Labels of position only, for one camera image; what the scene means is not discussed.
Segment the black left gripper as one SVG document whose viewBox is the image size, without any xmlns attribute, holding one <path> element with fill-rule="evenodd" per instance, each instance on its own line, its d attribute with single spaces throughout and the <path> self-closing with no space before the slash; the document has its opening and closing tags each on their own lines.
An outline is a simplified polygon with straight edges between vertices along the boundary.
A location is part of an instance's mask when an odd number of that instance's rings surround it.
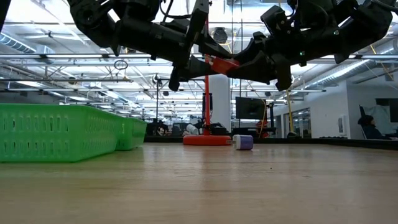
<svg viewBox="0 0 398 224">
<path fill-rule="evenodd" d="M 194 44 L 198 45 L 198 51 L 202 54 L 219 58 L 232 58 L 232 55 L 211 36 L 202 33 L 208 19 L 208 13 L 209 2 L 197 0 L 188 21 L 187 30 L 177 41 L 178 48 L 171 60 L 174 68 L 170 74 L 169 88 L 172 91 L 178 90 L 181 80 L 217 74 L 211 69 L 210 64 L 190 55 Z"/>
</svg>

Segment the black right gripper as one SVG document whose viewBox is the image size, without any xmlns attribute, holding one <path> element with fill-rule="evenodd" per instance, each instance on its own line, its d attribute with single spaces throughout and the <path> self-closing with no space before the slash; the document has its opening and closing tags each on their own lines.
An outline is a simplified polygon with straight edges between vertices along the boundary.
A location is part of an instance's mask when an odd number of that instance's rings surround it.
<svg viewBox="0 0 398 224">
<path fill-rule="evenodd" d="M 281 37 L 255 32 L 253 38 L 245 49 L 233 55 L 240 65 L 229 69 L 226 76 L 266 84 L 276 80 L 278 90 L 287 90 L 292 84 L 290 67 L 301 61 L 305 36 L 300 31 Z"/>
</svg>

